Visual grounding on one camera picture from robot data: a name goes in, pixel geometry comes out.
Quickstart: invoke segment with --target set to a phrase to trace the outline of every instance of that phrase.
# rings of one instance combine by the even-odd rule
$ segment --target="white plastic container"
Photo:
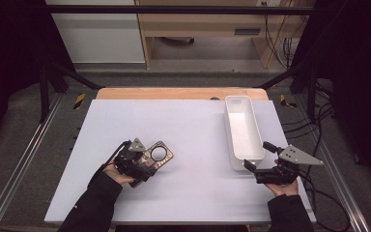
[[[258,165],[265,157],[263,142],[248,96],[228,96],[225,99],[225,128],[231,167],[246,170],[243,160]]]

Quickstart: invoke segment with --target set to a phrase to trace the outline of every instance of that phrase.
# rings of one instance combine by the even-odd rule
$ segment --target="white table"
[[[253,108],[263,140],[287,146],[272,101],[254,101]],[[270,221],[272,193],[250,172],[230,166],[224,109],[224,101],[94,100],[44,220],[62,223],[99,166],[123,141],[138,137],[146,147],[163,141],[174,158],[148,182],[125,186],[113,223]],[[275,159],[267,152],[260,168]],[[300,196],[315,222],[301,184]]]

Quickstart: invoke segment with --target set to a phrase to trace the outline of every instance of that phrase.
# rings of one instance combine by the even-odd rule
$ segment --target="wall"
[[[46,0],[48,5],[134,5],[130,0]],[[136,14],[53,14],[74,63],[144,63]]]

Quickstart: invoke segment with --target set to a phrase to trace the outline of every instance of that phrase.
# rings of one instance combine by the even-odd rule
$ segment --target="hand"
[[[114,163],[109,163],[104,169],[103,172],[113,179],[115,182],[120,184],[121,186],[127,183],[131,183],[134,181],[134,178],[130,176],[124,176],[119,173],[119,171],[114,166]]]
[[[297,180],[295,180],[292,184],[288,184],[288,185],[278,186],[275,184],[265,184],[265,186],[268,189],[270,189],[273,195],[275,196],[279,196],[283,194],[286,194],[286,195],[298,195],[299,194]]]

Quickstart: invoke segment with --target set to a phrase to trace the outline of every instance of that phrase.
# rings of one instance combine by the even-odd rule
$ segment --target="black sleeve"
[[[101,172],[80,196],[58,231],[108,231],[122,186]]]
[[[271,216],[270,232],[314,231],[299,195],[280,195],[268,202]]]

